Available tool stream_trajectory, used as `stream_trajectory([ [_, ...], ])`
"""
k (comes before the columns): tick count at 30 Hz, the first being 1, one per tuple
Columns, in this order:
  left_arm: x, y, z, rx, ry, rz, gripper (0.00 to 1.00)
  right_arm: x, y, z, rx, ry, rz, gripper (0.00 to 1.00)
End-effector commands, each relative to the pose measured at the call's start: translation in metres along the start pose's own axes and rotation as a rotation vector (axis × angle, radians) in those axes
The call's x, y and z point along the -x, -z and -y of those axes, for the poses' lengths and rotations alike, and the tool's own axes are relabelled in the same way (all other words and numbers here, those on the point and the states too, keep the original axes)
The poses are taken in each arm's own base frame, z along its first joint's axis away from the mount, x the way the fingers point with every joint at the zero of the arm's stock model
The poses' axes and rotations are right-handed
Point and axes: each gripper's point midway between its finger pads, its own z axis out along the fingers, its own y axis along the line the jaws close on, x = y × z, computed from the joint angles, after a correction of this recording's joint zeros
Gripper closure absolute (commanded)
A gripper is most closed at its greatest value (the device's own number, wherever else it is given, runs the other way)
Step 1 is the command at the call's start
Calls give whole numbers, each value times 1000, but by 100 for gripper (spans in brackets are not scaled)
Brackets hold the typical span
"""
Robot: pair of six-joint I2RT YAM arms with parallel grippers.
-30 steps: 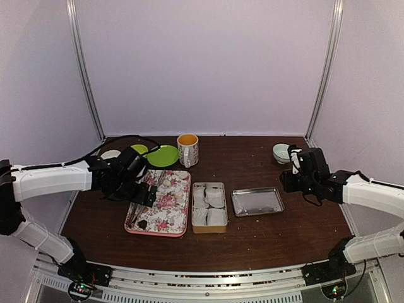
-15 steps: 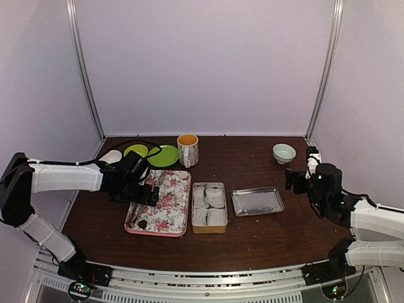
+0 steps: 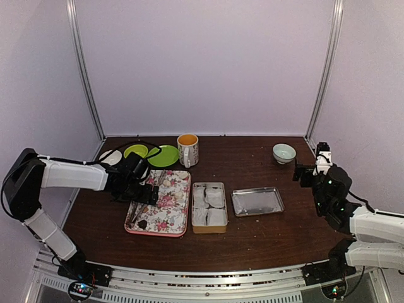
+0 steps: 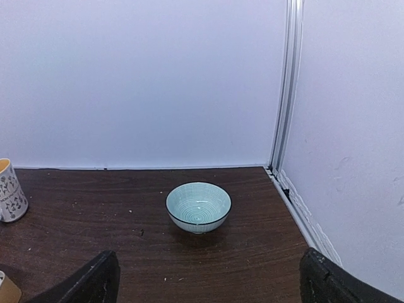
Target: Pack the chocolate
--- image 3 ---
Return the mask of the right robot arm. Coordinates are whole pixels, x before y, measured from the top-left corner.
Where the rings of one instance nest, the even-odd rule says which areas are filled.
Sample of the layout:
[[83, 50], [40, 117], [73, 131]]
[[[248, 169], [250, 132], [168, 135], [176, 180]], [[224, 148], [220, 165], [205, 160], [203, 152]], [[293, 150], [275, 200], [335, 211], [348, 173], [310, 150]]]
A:
[[347, 268], [348, 249], [336, 251], [341, 242], [364, 242], [367, 246], [403, 242], [403, 216], [369, 211], [347, 200], [326, 199], [326, 216], [317, 214], [319, 189], [326, 177], [309, 174], [307, 187], [293, 180], [291, 165], [257, 160], [212, 160], [192, 169], [193, 178], [225, 184], [227, 193], [236, 187], [275, 186], [280, 190], [284, 211], [270, 215], [227, 220], [223, 234], [182, 237], [140, 237], [133, 266], [147, 270], [225, 272], [264, 270], [322, 261], [328, 278], [338, 278]]

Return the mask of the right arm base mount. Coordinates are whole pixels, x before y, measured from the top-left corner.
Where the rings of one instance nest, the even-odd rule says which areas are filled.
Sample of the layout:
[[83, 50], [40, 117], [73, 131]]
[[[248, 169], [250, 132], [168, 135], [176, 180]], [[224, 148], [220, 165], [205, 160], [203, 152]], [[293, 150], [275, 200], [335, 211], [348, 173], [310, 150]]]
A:
[[328, 254], [328, 260], [306, 263], [302, 275], [307, 286], [320, 284], [327, 299], [342, 300], [348, 294], [347, 277], [356, 274], [354, 266], [349, 266], [345, 257], [354, 240], [341, 240]]

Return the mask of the metal tongs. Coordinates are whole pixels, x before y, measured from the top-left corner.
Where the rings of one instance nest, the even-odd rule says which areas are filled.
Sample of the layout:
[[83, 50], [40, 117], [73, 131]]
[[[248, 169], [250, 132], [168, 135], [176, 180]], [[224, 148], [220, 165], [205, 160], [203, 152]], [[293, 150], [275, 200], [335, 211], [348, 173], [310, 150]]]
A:
[[[167, 174], [166, 170], [162, 170], [161, 174], [159, 176], [159, 178], [157, 180], [155, 180], [155, 182], [153, 183], [154, 186], [161, 186], [165, 176]], [[128, 228], [133, 228], [135, 226], [135, 222], [137, 221], [138, 217], [143, 213], [143, 210], [147, 207], [147, 205], [142, 204], [142, 203], [135, 203], [134, 204], [134, 208], [133, 208], [133, 213], [129, 218], [129, 221], [127, 223], [127, 227]]]

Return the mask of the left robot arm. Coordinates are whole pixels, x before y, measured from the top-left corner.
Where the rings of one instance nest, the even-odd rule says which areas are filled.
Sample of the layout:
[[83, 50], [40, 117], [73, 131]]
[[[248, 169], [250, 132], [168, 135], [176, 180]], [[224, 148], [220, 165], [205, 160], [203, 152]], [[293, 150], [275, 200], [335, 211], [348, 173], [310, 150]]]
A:
[[109, 151], [91, 162], [41, 155], [33, 148], [24, 149], [1, 186], [5, 212], [21, 222], [54, 253], [77, 280], [91, 273], [85, 254], [48, 214], [41, 199], [60, 191], [91, 190], [107, 193], [114, 201], [156, 205], [158, 186], [147, 183], [151, 168], [147, 158], [136, 153], [122, 157], [116, 164], [107, 158]]

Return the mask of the tan tin lid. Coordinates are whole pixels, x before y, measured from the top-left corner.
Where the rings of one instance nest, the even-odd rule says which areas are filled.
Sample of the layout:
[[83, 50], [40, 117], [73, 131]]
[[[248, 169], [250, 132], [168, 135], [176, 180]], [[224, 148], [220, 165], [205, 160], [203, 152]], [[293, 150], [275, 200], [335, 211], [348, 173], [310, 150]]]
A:
[[276, 187], [238, 189], [232, 192], [231, 198], [237, 217], [282, 213], [285, 209]]

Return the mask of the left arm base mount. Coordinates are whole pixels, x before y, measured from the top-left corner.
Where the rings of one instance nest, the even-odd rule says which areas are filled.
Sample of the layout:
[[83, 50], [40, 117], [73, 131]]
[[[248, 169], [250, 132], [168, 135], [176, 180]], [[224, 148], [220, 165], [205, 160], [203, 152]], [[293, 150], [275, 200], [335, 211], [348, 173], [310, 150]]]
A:
[[85, 255], [79, 251], [68, 260], [56, 255], [59, 262], [57, 274], [72, 282], [67, 293], [74, 302], [89, 299], [98, 287], [108, 287], [113, 269], [110, 266], [89, 263]]

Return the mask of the white round chocolate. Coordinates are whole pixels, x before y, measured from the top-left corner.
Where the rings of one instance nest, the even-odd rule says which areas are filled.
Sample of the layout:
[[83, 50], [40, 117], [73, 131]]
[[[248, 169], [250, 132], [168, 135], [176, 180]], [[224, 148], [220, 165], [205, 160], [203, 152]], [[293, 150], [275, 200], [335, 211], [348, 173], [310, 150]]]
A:
[[186, 179], [186, 178], [188, 177], [188, 173], [187, 173], [187, 172], [179, 172], [179, 173], [178, 173], [178, 176], [179, 176], [181, 179]]

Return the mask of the white heart chocolate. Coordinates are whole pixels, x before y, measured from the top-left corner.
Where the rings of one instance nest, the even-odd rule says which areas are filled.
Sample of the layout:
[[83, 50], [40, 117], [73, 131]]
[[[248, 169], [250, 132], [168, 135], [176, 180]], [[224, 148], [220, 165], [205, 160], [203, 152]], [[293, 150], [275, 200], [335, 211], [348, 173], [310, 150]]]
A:
[[175, 196], [176, 199], [180, 200], [183, 197], [183, 192], [177, 192], [177, 193], [174, 194], [174, 196]]

